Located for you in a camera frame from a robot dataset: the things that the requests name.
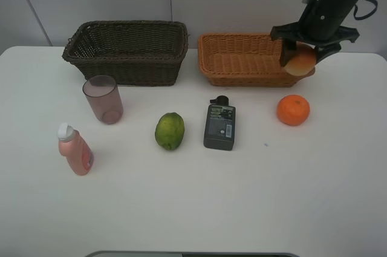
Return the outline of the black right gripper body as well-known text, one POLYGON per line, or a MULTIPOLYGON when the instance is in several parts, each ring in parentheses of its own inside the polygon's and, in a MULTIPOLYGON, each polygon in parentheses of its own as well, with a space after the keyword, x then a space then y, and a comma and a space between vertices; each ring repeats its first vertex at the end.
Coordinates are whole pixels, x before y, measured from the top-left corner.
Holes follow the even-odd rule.
POLYGON ((307 4, 297 22, 274 26, 270 32, 272 40, 286 39, 324 47, 342 41, 355 42, 359 32, 342 25, 349 10, 318 0, 307 4))

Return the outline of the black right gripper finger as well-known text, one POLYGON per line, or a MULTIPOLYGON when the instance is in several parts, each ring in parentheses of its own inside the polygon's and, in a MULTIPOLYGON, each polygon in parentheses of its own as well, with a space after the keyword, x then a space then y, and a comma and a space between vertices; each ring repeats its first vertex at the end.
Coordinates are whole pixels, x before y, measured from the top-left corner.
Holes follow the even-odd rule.
POLYGON ((289 39, 282 39, 280 66, 285 67, 288 62, 298 53, 297 42, 289 39))
POLYGON ((316 53, 316 63, 319 63, 327 57, 338 53, 341 49, 341 44, 331 44, 323 47, 315 46, 314 51, 316 53))

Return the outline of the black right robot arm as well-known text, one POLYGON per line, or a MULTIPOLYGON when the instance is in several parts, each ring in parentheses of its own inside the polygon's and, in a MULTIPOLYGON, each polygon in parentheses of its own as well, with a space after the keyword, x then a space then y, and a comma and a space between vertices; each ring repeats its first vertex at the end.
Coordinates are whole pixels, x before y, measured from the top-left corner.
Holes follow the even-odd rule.
MULTIPOLYGON (((270 32, 273 41, 282 40, 280 64, 285 67, 295 57, 297 43, 314 46, 316 62, 338 53, 340 43, 354 43, 359 37, 355 28, 344 27, 341 23, 353 10, 357 13, 358 0, 304 0, 306 7, 297 22, 274 26, 270 32)), ((361 21, 371 17, 378 7, 376 0, 366 0, 374 4, 374 9, 364 16, 354 16, 361 21)))

